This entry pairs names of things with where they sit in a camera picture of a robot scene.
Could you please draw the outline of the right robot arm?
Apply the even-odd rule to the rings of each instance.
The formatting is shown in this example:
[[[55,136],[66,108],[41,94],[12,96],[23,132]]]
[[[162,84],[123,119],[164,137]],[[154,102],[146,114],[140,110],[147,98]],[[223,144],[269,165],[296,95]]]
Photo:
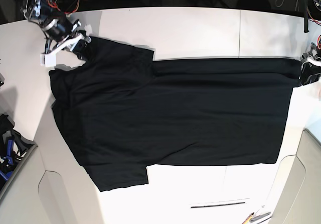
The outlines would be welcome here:
[[[71,6],[73,10],[60,9],[57,0],[23,0],[21,11],[24,18],[40,27],[45,35],[44,52],[40,54],[41,65],[50,67],[56,65],[56,57],[60,51],[68,51],[80,60],[90,57],[88,45],[91,38],[79,19],[71,22],[69,16],[78,11],[80,0]]]

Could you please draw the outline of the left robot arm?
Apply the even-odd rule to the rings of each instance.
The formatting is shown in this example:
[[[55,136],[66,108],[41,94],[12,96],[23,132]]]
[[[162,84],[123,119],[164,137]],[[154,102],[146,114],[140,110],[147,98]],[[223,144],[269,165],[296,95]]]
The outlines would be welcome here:
[[[300,0],[303,10],[303,32],[308,33],[309,22],[320,26],[320,0]],[[320,36],[310,44],[309,50],[301,56],[302,85],[308,85],[320,80]]]

